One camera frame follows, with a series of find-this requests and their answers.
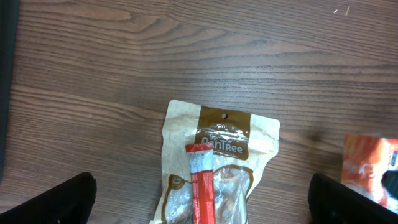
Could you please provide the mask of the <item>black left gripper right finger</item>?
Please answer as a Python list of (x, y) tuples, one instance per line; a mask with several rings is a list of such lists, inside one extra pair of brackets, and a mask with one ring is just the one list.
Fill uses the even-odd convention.
[(311, 224), (397, 224), (397, 214), (330, 177), (315, 173), (308, 190)]

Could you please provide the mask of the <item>brown white snack pouch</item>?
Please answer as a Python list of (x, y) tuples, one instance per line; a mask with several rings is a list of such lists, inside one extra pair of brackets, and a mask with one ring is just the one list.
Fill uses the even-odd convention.
[(169, 102), (162, 128), (162, 195), (152, 223), (203, 223), (193, 185), (201, 171), (190, 162), (213, 155), (214, 223), (247, 223), (247, 201), (279, 150), (280, 122), (236, 110)]

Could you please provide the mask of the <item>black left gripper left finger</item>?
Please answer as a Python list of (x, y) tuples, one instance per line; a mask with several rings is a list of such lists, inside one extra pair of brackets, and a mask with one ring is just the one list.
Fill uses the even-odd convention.
[(1, 224), (86, 224), (96, 198), (96, 180), (82, 172), (1, 214)]

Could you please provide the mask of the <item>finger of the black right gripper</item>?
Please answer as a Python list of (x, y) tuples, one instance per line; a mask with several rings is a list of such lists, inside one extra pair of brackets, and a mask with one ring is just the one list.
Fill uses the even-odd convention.
[(398, 199), (398, 173), (396, 170), (387, 171), (383, 174), (382, 185), (391, 197)]

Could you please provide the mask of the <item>red stick packet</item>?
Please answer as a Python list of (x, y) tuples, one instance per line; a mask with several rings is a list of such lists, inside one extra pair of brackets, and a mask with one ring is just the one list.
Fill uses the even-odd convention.
[(213, 145), (185, 146), (189, 160), (193, 195), (193, 223), (215, 224), (215, 190), (213, 183)]

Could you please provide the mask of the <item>teal orange snack pack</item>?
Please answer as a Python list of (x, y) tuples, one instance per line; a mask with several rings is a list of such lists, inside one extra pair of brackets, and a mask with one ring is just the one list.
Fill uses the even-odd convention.
[(397, 197), (382, 184), (383, 175), (397, 170), (397, 139), (347, 134), (341, 183), (397, 213)]

